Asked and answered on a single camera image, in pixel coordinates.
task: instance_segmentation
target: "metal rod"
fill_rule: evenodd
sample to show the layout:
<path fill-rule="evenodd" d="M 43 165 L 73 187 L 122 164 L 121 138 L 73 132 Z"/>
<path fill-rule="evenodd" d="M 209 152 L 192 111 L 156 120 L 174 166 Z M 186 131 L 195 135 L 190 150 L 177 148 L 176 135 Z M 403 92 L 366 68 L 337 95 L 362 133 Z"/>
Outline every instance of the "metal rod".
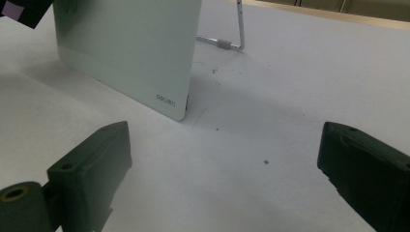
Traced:
<path fill-rule="evenodd" d="M 245 48 L 245 29 L 244 29 L 245 26 L 244 26 L 244 11 L 243 11 L 242 0 L 237 0 L 236 5 L 237 5 L 237 11 L 238 11 L 239 35 L 240 35 L 240 40 L 241 40 L 241 43 L 239 45 L 232 44 L 232 42 L 211 39 L 211 38 L 207 38 L 207 37 L 200 36 L 200 35 L 196 36 L 196 40 L 199 42 L 203 42 L 205 44 L 215 45 L 217 47 L 228 49 L 228 50 L 234 50 L 234 51 L 243 50 Z"/>
<path fill-rule="evenodd" d="M 346 6 L 346 0 L 343 0 L 343 3 L 341 4 L 340 11 L 339 11 L 340 13 L 344 13 L 345 6 Z"/>

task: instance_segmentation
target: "black object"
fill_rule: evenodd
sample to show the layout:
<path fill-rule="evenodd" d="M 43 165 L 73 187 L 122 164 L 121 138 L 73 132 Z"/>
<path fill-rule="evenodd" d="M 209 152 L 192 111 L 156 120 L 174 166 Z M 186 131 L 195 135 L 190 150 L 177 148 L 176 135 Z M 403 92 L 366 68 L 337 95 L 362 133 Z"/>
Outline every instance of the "black object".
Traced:
<path fill-rule="evenodd" d="M 0 15 L 35 29 L 54 0 L 0 0 Z"/>
<path fill-rule="evenodd" d="M 49 182 L 0 191 L 0 231 L 100 232 L 132 166 L 127 122 L 97 130 L 47 170 Z"/>
<path fill-rule="evenodd" d="M 1 13 L 3 12 L 4 4 L 6 4 L 6 0 L 0 0 L 0 17 L 3 16 Z"/>
<path fill-rule="evenodd" d="M 410 231 L 409 157 L 360 130 L 326 123 L 318 167 L 376 231 Z"/>

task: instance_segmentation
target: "white surface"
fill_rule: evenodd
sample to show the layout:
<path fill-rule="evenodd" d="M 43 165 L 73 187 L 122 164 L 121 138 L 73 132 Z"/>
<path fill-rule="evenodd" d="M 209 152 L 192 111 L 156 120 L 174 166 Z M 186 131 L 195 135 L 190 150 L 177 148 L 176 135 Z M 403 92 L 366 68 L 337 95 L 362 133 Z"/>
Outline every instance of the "white surface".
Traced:
<path fill-rule="evenodd" d="M 58 60 L 52 15 L 0 19 L 0 188 L 127 120 L 134 166 L 104 231 L 373 231 L 316 167 L 322 125 L 410 154 L 410 32 L 245 6 L 243 53 L 196 45 L 181 123 Z M 203 3 L 199 33 L 237 36 L 233 5 Z"/>
<path fill-rule="evenodd" d="M 67 10 L 70 3 L 76 10 Z M 60 59 L 181 120 L 200 6 L 201 0 L 55 1 Z"/>

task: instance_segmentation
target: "silver metal stand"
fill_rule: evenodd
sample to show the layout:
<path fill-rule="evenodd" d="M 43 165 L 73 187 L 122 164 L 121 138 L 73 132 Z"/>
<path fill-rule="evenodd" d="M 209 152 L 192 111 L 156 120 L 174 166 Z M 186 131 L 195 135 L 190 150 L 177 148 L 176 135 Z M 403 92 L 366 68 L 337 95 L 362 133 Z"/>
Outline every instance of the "silver metal stand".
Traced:
<path fill-rule="evenodd" d="M 347 13 L 347 8 L 349 7 L 350 0 L 343 0 L 343 3 L 341 4 L 340 7 L 340 13 Z"/>
<path fill-rule="evenodd" d="M 245 31 L 244 31 L 244 13 L 242 7 L 242 0 L 237 0 L 236 2 L 237 9 L 238 9 L 238 20 L 239 20 L 239 34 L 241 37 L 241 44 L 236 45 L 232 44 L 232 42 L 225 41 L 225 40 L 216 40 L 207 38 L 204 36 L 196 36 L 196 40 L 199 42 L 203 42 L 206 44 L 215 45 L 219 48 L 226 49 L 226 50 L 234 50 L 234 51 L 241 51 L 245 48 Z"/>

